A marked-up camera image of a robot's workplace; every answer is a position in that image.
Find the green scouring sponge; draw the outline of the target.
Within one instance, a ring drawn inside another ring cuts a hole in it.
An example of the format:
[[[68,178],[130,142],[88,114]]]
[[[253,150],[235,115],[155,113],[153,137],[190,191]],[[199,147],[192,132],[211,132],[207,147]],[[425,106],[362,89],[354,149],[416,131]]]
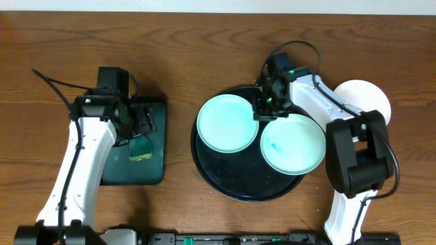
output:
[[[140,135],[130,141],[130,154],[129,159],[131,161],[141,161],[149,159],[153,155],[153,146],[151,141]]]

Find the mint plate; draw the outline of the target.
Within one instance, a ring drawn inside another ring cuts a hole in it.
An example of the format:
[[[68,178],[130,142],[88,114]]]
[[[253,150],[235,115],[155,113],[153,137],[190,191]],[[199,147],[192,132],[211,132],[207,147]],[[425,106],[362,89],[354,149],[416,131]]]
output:
[[[247,148],[256,138],[259,122],[253,119],[253,108],[245,98],[223,94],[209,99],[196,120],[200,139],[220,153],[235,153]]]
[[[326,154],[326,138],[312,119],[290,114],[269,122],[260,138],[264,160],[276,171],[302,175],[314,170]]]

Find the white plate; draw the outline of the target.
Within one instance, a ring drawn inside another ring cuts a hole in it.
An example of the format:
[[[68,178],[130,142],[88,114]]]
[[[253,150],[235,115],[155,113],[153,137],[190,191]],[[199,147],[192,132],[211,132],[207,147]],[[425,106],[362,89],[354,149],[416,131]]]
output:
[[[334,92],[348,104],[365,112],[378,110],[386,125],[390,122],[392,109],[382,89],[365,80],[348,80],[335,88]]]

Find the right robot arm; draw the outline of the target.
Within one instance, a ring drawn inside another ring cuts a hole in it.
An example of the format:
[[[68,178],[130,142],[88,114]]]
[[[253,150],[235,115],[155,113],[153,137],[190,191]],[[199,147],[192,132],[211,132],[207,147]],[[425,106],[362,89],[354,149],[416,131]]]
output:
[[[293,109],[306,112],[324,131],[326,173],[335,189],[332,209],[324,224],[330,244],[355,244],[371,201],[385,180],[400,177],[399,164],[388,141],[381,112],[348,104],[307,67],[272,68],[256,81],[262,96],[253,102],[255,120],[277,122]]]

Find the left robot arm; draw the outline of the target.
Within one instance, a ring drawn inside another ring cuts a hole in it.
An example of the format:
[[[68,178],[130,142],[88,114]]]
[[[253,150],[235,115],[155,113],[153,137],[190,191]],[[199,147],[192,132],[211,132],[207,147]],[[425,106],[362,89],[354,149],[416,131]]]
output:
[[[98,233],[100,185],[156,184],[163,177],[166,103],[115,95],[83,95],[70,110],[67,150],[53,190],[33,226],[19,226],[15,244],[146,244],[135,228]]]

